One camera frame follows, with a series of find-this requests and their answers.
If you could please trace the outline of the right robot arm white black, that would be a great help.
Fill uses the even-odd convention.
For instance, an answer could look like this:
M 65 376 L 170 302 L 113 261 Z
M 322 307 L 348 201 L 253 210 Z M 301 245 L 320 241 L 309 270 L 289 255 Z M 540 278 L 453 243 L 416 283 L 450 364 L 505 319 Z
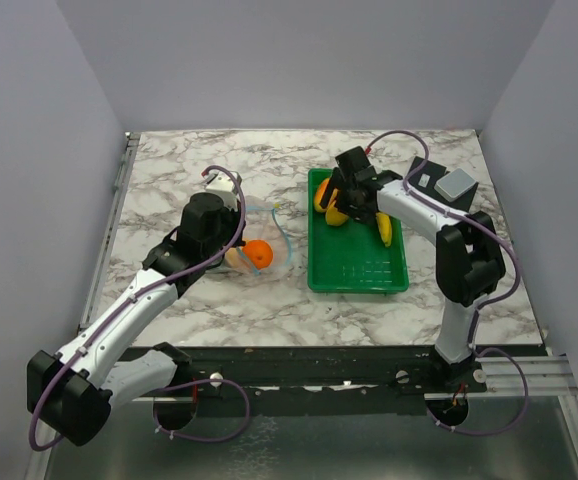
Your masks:
M 491 217 L 451 208 L 418 191 L 399 174 L 377 171 L 360 146 L 339 154 L 335 162 L 323 206 L 332 203 L 350 219 L 365 224 L 385 214 L 435 247 L 435 279 L 445 304 L 428 378 L 436 389 L 452 390 L 475 358 L 471 344 L 477 309 L 506 273 Z

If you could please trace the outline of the yellow lemon front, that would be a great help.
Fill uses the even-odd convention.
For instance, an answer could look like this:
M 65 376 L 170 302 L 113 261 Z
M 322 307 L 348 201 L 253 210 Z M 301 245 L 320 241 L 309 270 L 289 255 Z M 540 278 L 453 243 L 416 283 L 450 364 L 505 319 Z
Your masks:
M 336 207 L 336 200 L 338 197 L 338 192 L 339 192 L 338 189 L 335 189 L 333 191 L 332 196 L 330 198 L 330 201 L 329 201 L 328 206 L 327 206 L 326 211 L 325 211 L 325 222 L 327 225 L 333 226 L 333 227 L 342 226 L 349 220 L 349 216 L 342 213 Z

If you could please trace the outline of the clear zip top bag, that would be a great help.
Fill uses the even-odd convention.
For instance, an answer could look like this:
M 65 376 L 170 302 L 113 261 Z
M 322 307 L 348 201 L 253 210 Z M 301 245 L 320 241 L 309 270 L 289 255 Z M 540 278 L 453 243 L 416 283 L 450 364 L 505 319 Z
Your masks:
M 248 197 L 244 245 L 231 248 L 213 272 L 252 276 L 284 272 L 291 261 L 292 247 L 278 219 L 279 207 L 278 203 Z

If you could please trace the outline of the orange fruit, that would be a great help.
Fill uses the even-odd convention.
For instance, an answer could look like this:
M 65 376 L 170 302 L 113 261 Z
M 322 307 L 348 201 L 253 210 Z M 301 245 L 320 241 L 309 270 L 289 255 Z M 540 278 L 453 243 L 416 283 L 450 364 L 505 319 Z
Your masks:
M 274 260 L 270 244 L 261 239 L 249 240 L 241 248 L 243 254 L 259 270 L 268 268 Z

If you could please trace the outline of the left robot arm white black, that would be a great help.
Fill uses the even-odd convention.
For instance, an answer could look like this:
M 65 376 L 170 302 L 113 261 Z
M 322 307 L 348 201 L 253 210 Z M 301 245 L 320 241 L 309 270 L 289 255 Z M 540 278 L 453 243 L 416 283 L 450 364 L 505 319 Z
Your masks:
M 246 203 L 239 187 L 194 194 L 177 228 L 153 247 L 129 286 L 87 329 L 56 353 L 38 351 L 28 362 L 28 441 L 44 422 L 75 446 L 90 442 L 116 408 L 147 393 L 179 394 L 200 385 L 221 387 L 227 379 L 192 375 L 190 358 L 161 343 L 135 360 L 121 357 L 137 336 L 177 302 L 227 251 L 240 244 Z

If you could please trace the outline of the peach fruit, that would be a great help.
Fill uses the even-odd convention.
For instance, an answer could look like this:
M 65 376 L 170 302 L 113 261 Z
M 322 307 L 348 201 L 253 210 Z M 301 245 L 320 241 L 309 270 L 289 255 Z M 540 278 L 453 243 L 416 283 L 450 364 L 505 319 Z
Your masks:
M 224 263 L 228 268 L 234 270 L 243 270 L 246 267 L 246 262 L 237 248 L 231 248 L 225 253 Z

